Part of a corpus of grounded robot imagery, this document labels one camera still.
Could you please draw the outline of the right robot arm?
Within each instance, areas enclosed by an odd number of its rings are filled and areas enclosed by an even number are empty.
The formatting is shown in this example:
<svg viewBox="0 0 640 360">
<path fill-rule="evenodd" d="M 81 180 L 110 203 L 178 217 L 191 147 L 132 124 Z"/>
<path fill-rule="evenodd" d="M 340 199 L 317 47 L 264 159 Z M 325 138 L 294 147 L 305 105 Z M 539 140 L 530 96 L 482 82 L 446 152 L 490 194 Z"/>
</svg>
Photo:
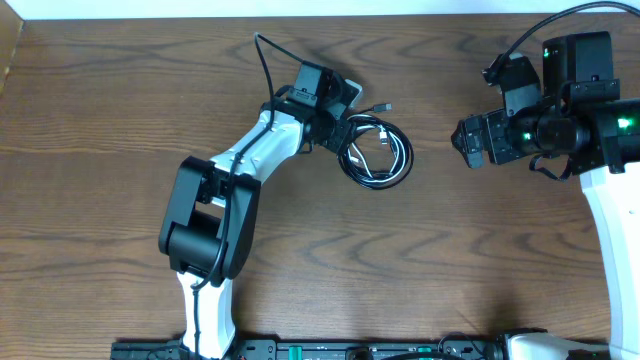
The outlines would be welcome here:
<svg viewBox="0 0 640 360">
<path fill-rule="evenodd" d="M 487 345 L 486 359 L 636 359 L 639 356 L 639 102 L 620 97 L 608 32 L 544 42 L 543 72 L 508 57 L 497 75 L 503 107 L 461 120 L 453 147 L 470 168 L 528 157 L 567 158 L 557 180 L 580 179 L 594 218 L 609 294 L 605 344 L 559 338 L 545 330 L 508 332 Z"/>
</svg>

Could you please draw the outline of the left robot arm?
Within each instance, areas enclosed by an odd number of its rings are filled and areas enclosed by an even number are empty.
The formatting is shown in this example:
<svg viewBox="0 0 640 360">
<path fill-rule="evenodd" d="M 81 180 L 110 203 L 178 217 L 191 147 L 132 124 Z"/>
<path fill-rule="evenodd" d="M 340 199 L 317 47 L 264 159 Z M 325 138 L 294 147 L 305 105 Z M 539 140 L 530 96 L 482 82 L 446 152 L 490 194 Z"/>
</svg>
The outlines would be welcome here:
<svg viewBox="0 0 640 360">
<path fill-rule="evenodd" d="M 233 281 L 250 253 L 262 186 L 304 147 L 342 148 L 351 130 L 346 114 L 362 91 L 334 70 L 303 62 L 295 83 L 272 92 L 237 143 L 181 163 L 158 239 L 184 293 L 181 358 L 222 359 L 231 349 Z"/>
</svg>

